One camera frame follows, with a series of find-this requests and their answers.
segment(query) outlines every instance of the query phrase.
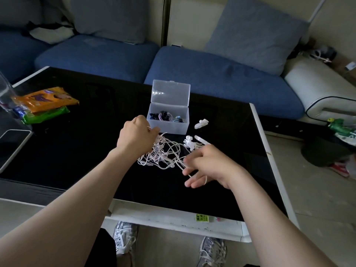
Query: blue cushion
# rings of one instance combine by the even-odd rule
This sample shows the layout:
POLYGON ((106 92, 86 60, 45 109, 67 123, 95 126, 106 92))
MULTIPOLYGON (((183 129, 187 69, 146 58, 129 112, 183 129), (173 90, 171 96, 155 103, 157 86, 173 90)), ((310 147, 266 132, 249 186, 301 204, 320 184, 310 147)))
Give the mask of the blue cushion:
POLYGON ((33 61, 51 46, 18 30, 0 30, 0 71, 13 82, 34 71, 33 61))
POLYGON ((281 77, 210 53, 163 47, 145 83, 154 79, 188 83, 196 94, 253 103, 261 115, 295 120, 304 115, 300 99, 281 77))
POLYGON ((45 66, 143 83, 159 47, 132 45, 90 35, 77 35, 42 53, 35 61, 45 66))

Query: floor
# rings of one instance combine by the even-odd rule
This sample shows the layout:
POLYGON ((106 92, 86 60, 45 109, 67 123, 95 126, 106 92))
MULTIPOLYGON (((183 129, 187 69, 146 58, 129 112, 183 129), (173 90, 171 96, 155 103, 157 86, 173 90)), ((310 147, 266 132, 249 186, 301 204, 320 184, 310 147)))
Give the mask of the floor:
MULTIPOLYGON (((301 230, 340 267, 356 266, 356 181, 309 164, 300 154, 303 143, 267 136, 301 230)), ((0 237, 39 211, 0 202, 0 237)), ((113 232, 116 222, 105 220, 113 232)), ((136 266, 196 266, 201 236, 140 227, 136 266)), ((251 243, 227 241, 226 267, 258 265, 251 243)))

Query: plastic bottle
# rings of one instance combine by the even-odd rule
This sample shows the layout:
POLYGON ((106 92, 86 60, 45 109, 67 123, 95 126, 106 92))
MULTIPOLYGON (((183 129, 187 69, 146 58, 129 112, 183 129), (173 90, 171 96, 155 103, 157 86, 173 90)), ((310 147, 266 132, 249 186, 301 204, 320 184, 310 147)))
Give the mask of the plastic bottle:
POLYGON ((11 111, 16 106, 11 99, 14 96, 16 96, 14 88, 0 72, 0 106, 6 111, 11 111))

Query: green package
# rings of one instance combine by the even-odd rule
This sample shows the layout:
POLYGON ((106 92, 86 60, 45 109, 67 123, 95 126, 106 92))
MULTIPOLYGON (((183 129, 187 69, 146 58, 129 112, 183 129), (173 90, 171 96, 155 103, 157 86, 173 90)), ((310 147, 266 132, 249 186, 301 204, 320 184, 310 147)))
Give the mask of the green package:
POLYGON ((39 112, 36 113, 36 115, 34 115, 32 112, 27 113, 23 118, 23 122, 26 125, 31 125, 34 123, 42 123, 44 121, 53 119, 57 116, 60 116, 62 114, 65 113, 69 113, 69 109, 64 106, 64 107, 60 107, 60 108, 55 108, 53 110, 49 110, 49 111, 45 111, 45 112, 39 112))

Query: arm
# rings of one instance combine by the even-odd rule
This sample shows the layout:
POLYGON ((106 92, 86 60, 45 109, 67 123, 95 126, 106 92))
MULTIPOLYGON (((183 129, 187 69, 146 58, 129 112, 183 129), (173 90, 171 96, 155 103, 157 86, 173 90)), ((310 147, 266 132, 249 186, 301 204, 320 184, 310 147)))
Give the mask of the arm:
POLYGON ((199 170, 185 186, 200 187, 209 176, 208 181, 216 179, 231 189, 263 267, 336 267, 288 220, 247 170, 217 148, 200 148, 189 154, 184 163, 188 166, 184 175, 199 170))
POLYGON ((123 176, 152 149, 159 129, 147 126, 144 116, 126 122, 104 161, 1 238, 0 266, 84 266, 123 176))

